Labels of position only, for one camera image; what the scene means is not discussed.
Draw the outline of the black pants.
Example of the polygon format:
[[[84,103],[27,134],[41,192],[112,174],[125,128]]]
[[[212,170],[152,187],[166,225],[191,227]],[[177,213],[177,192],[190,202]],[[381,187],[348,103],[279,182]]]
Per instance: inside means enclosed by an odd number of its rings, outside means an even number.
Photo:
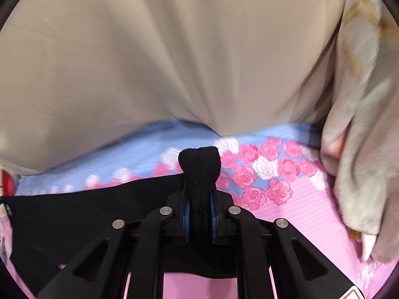
[[[223,231],[214,202],[220,175],[215,147],[186,149],[179,154],[182,173],[135,180],[119,186],[66,194],[4,196],[9,216],[11,271],[39,298],[40,291],[67,264],[117,219],[143,220],[166,205],[168,197],[184,192],[188,202],[190,272],[210,277],[216,252],[216,231]]]

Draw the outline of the pink rose bed sheet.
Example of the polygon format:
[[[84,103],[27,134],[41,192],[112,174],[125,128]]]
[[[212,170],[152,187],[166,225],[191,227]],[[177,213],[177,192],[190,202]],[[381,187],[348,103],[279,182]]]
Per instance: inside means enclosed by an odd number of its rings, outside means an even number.
[[[219,190],[265,220],[285,217],[372,298],[394,264],[363,262],[360,244],[340,221],[331,179],[320,164],[320,128],[287,124],[252,135],[218,137],[200,125],[166,122],[40,175],[21,177],[18,196],[63,194],[117,186],[146,177],[178,174],[179,152],[217,147],[222,162]]]

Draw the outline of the floral pale pink blanket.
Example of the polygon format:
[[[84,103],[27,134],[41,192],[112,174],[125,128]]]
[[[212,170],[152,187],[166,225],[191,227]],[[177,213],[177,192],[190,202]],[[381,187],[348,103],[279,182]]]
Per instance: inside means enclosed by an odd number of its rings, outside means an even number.
[[[346,0],[321,157],[363,260],[398,259],[398,25],[382,0]]]

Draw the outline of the cartoon cat face pillow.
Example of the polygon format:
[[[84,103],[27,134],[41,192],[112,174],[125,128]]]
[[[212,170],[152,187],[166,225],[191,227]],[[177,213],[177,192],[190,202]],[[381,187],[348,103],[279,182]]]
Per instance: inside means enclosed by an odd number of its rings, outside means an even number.
[[[14,196],[18,185],[19,175],[0,169],[0,194],[1,196]]]

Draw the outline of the beige quilt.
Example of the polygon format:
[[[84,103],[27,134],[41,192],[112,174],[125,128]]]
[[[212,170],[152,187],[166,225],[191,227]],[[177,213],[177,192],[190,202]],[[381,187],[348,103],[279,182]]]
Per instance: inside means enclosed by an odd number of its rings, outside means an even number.
[[[318,122],[344,2],[1,0],[1,167],[41,173],[171,119]]]

